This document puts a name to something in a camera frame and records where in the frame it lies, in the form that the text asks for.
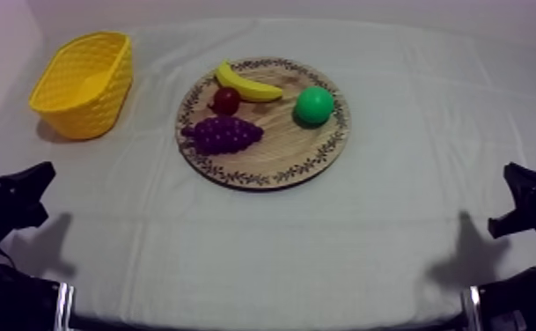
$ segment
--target table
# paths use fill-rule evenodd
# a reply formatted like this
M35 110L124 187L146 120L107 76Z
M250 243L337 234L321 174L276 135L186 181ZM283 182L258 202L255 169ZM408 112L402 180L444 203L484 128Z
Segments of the table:
M536 234L492 240L509 162L536 169L536 51L334 20L216 19L131 28L135 80L100 139L56 136L26 98L0 113L0 173L51 160L51 219L7 250L77 286L77 309L153 325L368 327L459 309L459 290L536 264ZM344 93L345 151L306 184L249 194L205 180L173 138L178 105L224 58L309 64Z

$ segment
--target plastic basket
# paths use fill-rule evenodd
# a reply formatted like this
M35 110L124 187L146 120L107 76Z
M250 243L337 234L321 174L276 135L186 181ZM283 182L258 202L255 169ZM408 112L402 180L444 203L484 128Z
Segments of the plastic basket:
M29 106L62 136L94 138L114 126L131 82L129 37L87 34L58 50Z

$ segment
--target round wooden plate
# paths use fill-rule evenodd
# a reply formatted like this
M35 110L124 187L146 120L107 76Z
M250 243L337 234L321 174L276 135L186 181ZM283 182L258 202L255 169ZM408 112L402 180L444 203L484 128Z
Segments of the round wooden plate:
M242 77L276 85L283 97L269 103L241 103L234 116L264 129L263 138L235 154L206 156L181 135L181 129L214 117L207 107L219 88L214 70L198 80L181 102L176 137L181 153L199 173L231 188L272 190L294 186L327 169L348 140L349 109L337 86L315 69L277 57L231 62ZM334 113L318 128L293 118L297 97L306 87L321 86L334 95Z

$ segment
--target purple grapes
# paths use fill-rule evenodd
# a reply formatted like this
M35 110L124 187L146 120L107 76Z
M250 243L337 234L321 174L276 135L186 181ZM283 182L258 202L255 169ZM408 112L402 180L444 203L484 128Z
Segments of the purple grapes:
M199 153L216 155L236 153L259 142L263 129L237 117L218 116L183 128L181 134L193 140Z

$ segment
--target toy banana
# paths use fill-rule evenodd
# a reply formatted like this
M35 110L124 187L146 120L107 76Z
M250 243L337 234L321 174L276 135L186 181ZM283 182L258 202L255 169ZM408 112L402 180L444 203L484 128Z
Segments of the toy banana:
M281 88L239 76L226 60L218 66L216 76L220 85L234 88L245 101L268 102L282 97Z

